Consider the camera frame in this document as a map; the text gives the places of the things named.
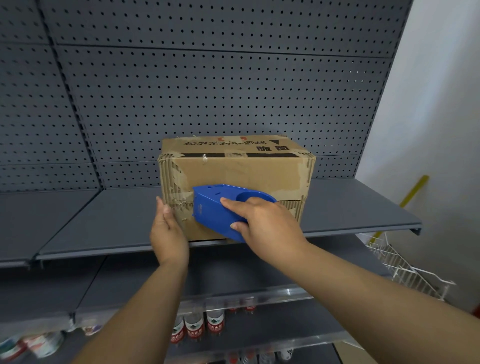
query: wall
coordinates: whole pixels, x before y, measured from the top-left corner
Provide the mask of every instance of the wall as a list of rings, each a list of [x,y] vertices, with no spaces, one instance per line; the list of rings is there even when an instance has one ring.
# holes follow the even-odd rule
[[[414,266],[458,286],[447,299],[480,303],[480,2],[415,0],[356,178],[425,228],[389,235]]]

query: shelving unit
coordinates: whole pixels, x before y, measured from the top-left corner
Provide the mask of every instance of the shelving unit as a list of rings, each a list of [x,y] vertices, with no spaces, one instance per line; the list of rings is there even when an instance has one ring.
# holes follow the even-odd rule
[[[0,5],[0,337],[104,324],[141,287],[163,138],[287,134],[317,156],[304,235],[386,279],[353,234],[420,233],[354,179],[411,0]],[[258,310],[169,362],[306,347],[292,363],[338,363],[328,343],[348,334],[306,291],[244,244],[191,247],[180,314]],[[87,341],[26,361],[66,363]]]

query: cardboard box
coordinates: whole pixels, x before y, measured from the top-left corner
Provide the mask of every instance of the cardboard box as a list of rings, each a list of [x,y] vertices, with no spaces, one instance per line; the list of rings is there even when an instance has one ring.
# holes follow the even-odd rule
[[[224,237],[195,221],[192,187],[229,184],[266,192],[300,221],[315,156],[281,135],[209,136],[164,139],[158,162],[164,201],[188,240],[199,241]]]

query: wire rack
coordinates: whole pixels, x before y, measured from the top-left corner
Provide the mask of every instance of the wire rack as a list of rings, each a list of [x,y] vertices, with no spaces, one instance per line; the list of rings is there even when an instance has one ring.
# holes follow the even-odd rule
[[[390,245],[386,233],[383,233],[380,238],[374,239],[375,243],[366,243],[366,245],[392,273],[394,282],[445,301],[448,290],[451,286],[456,285],[455,282],[444,280],[435,273],[411,266]]]

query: yellow stick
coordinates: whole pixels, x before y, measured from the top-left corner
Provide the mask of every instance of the yellow stick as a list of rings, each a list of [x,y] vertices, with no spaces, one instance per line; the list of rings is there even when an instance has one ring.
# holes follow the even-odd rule
[[[417,182],[415,186],[410,190],[407,196],[400,202],[400,207],[404,208],[408,203],[411,201],[411,199],[417,194],[417,192],[428,182],[430,179],[430,176],[424,175],[420,180]],[[373,238],[370,239],[369,245],[373,244],[376,239],[382,235],[383,231],[378,231],[374,234]]]

